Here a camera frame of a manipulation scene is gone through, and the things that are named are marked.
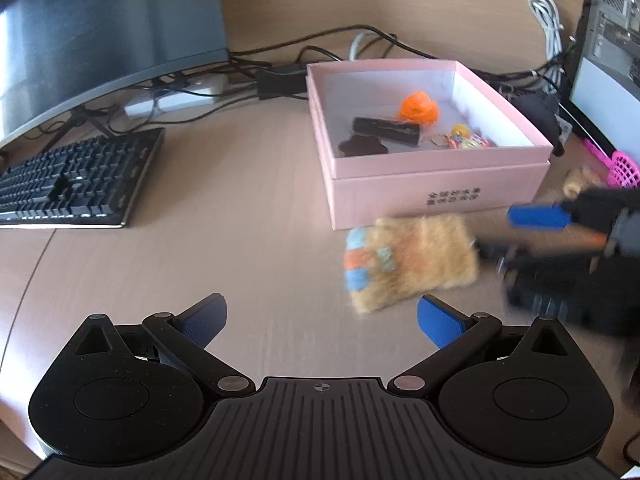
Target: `desk seam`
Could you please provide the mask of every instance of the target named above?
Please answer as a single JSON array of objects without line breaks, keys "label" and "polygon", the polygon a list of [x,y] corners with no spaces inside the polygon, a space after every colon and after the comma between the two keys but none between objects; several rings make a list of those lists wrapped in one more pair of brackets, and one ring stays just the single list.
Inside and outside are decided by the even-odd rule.
[{"label": "desk seam", "polygon": [[34,265],[33,270],[31,271],[31,275],[29,276],[29,279],[27,280],[27,283],[24,286],[24,290],[22,291],[22,295],[20,296],[20,301],[18,302],[18,308],[15,310],[14,319],[12,320],[11,326],[9,327],[9,333],[7,334],[6,343],[4,344],[4,348],[2,349],[2,358],[0,358],[0,373],[2,373],[2,365],[4,364],[4,356],[6,355],[7,348],[9,348],[9,340],[11,339],[11,334],[14,331],[15,320],[18,319],[18,313],[20,312],[20,308],[22,306],[22,302],[24,301],[24,297],[27,295],[27,291],[29,290],[29,286],[31,285],[31,280],[33,280],[33,277],[36,275],[36,271],[38,270],[38,267],[40,266],[40,262],[42,260],[42,257],[44,256],[44,253],[47,252],[47,248],[49,248],[49,244],[51,243],[51,240],[53,240],[53,235],[56,234],[56,232],[57,232],[57,229],[53,229],[53,231],[51,232],[51,235],[49,236],[49,240],[47,240],[47,243],[44,245],[44,248],[43,248],[42,252],[40,253],[40,256],[38,257],[38,261]]}]

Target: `white cable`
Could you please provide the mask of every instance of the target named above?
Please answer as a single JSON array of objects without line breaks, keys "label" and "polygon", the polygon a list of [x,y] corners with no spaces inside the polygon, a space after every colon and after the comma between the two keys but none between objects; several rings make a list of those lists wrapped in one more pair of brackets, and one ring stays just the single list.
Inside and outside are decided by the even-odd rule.
[{"label": "white cable", "polygon": [[[554,0],[527,0],[529,9],[533,12],[542,30],[545,31],[545,51],[546,60],[552,60],[562,52],[562,37],[560,31],[564,29],[560,23],[560,12]],[[562,72],[560,66],[549,68],[545,76],[560,86],[562,82]],[[546,92],[553,93],[555,89],[550,85],[545,85]]]},{"label": "white cable", "polygon": [[349,49],[349,61],[356,61],[356,59],[358,59],[358,47],[360,46],[360,42],[364,37],[371,35],[376,36],[376,33],[371,32],[370,30],[365,30],[353,39],[353,41],[351,42],[351,47]]}]

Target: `triangular cutout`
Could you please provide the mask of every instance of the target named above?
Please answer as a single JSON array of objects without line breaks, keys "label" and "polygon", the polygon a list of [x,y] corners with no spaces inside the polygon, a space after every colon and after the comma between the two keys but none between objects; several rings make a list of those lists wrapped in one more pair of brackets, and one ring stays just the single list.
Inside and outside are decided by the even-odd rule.
[{"label": "triangular cutout", "polygon": [[99,354],[108,352],[111,346],[99,326],[92,326],[80,343],[76,355]]},{"label": "triangular cutout", "polygon": [[569,355],[556,336],[556,333],[548,327],[544,327],[538,334],[538,338],[531,347],[532,352],[550,355]]}]

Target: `keyboard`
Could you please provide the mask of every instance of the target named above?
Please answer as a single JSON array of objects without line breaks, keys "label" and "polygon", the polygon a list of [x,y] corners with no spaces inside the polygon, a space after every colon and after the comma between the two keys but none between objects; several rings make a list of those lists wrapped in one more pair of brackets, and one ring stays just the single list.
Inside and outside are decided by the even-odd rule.
[{"label": "keyboard", "polygon": [[0,174],[0,227],[123,227],[163,128],[93,137]]}]

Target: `plush toy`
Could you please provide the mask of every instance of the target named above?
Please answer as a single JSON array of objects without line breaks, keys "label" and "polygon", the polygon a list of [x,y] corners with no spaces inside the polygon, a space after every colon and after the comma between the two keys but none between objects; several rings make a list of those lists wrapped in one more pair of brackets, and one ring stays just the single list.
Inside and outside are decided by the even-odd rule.
[{"label": "plush toy", "polygon": [[434,288],[469,285],[478,272],[478,254],[460,216],[380,219],[347,236],[344,277],[359,313]]}]

